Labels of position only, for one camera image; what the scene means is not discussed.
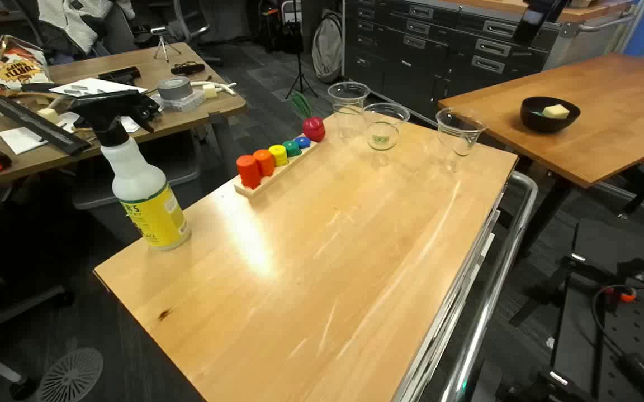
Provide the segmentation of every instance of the desk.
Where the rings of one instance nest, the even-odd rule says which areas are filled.
[[[90,76],[99,76],[102,72],[112,69],[123,69],[123,67],[139,67],[140,79],[137,81],[139,87],[157,87],[162,84],[162,79],[170,76],[173,63],[185,63],[185,60],[202,60],[188,44],[177,43],[175,44],[181,53],[175,56],[170,63],[157,60],[155,59],[155,47],[152,50],[139,50],[139,51],[127,51],[127,53],[113,53],[113,56],[102,56],[102,59],[88,59],[69,66],[54,66],[48,69],[51,81],[56,84],[72,84]],[[194,79],[212,79],[224,84],[222,76],[216,76],[214,69],[205,69],[203,75]],[[152,127],[155,132],[137,132],[137,141],[152,141],[159,136],[168,136],[181,129],[193,129],[198,127],[202,123],[212,123],[216,143],[222,148],[222,156],[228,164],[228,175],[234,172],[234,152],[232,152],[232,136],[226,125],[226,116],[243,109],[246,100],[236,95],[220,95],[212,100],[205,100],[202,108],[193,111],[165,111],[160,115]],[[0,129],[15,127],[13,120],[0,116]],[[12,154],[6,143],[0,138],[0,149]],[[8,184],[19,177],[32,177],[36,172],[54,170],[61,166],[75,164],[80,159],[99,154],[99,148],[93,145],[91,149],[83,152],[80,156],[67,156],[59,152],[56,148],[37,148],[25,154],[13,156],[13,164],[8,170],[0,172],[0,186]]]
[[[181,249],[97,269],[211,402],[410,400],[455,325],[514,156],[479,145],[448,175],[452,136],[407,123],[370,152],[326,127],[262,194],[190,205]]]
[[[531,134],[520,125],[518,109],[523,98],[540,95],[580,105],[582,116],[561,134]],[[525,233],[525,242],[543,231],[552,210],[571,193],[571,184],[593,187],[644,161],[641,59],[601,56],[443,103],[458,115],[479,116],[489,136],[557,175],[555,187]]]

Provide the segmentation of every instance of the floor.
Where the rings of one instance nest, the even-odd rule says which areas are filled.
[[[294,56],[263,51],[253,43],[216,44],[224,56],[216,67],[236,84],[249,109],[232,118],[234,141],[243,152],[275,143],[300,132],[300,116],[285,105],[285,92],[294,84]],[[306,67],[308,95],[316,115],[330,105],[323,86],[316,84]],[[512,269],[503,289],[480,362],[499,366],[508,377],[528,383],[547,366],[547,340],[555,336],[558,309],[540,306],[520,326],[508,317],[525,302],[523,289],[555,271],[558,257],[571,251],[573,228],[582,219],[600,219],[618,228],[644,234],[644,210],[630,219],[618,219],[621,202],[603,193],[573,193],[558,214],[530,249],[528,260]],[[72,306],[44,306],[0,326],[0,358],[25,374],[42,375],[56,360],[75,348],[97,348],[102,355],[102,375],[88,400],[159,402],[202,400],[150,338],[91,277],[99,262],[121,251],[121,243],[91,214],[72,209],[72,177],[51,172],[17,187],[0,203],[0,306],[23,295],[67,285],[75,300]],[[433,377],[423,400],[435,400],[443,381]],[[12,400],[0,381],[0,402]]]

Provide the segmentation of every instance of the tripod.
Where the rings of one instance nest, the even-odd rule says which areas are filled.
[[[291,32],[291,36],[293,36],[293,38],[291,38],[291,43],[293,43],[291,47],[293,47],[294,59],[298,59],[298,76],[294,76],[291,90],[285,92],[285,98],[293,95],[294,87],[298,87],[300,95],[311,92],[311,95],[317,98],[312,86],[308,86],[308,81],[304,79],[304,69],[301,69],[301,25],[300,25],[300,19],[298,19],[300,0],[285,0],[285,2],[282,2],[282,22],[285,22],[284,17],[285,17],[288,2],[291,2],[291,8],[293,8],[293,22],[288,22],[288,25],[291,25],[291,30],[293,30],[293,32]]]

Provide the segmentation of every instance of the glass cup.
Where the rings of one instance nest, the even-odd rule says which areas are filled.
[[[341,81],[326,90],[332,111],[344,108],[364,109],[368,87],[355,81]]]
[[[435,127],[440,134],[458,136],[461,143],[454,148],[454,154],[467,156],[479,141],[482,125],[471,118],[454,115],[450,108],[435,111]]]
[[[397,141],[400,125],[410,120],[410,109],[397,103],[366,105],[366,145],[370,149],[392,149]]]

